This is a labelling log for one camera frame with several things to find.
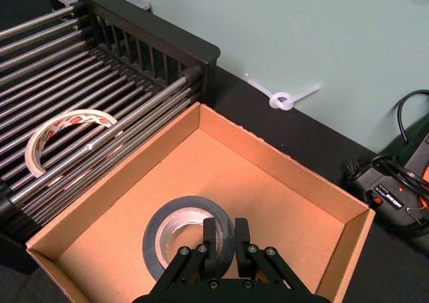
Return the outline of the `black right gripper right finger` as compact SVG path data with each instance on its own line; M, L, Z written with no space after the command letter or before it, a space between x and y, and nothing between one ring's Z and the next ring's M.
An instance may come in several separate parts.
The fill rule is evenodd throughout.
M275 247L260 249L250 239L247 219L235 219L235 257L240 278L286 288L302 288L301 279Z

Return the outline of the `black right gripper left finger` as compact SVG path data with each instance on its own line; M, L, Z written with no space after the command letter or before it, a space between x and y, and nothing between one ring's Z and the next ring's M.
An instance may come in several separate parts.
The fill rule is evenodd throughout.
M207 281L219 285L217 270L217 238L215 219L203 222L203 242L194 249L180 247L157 285L195 284Z

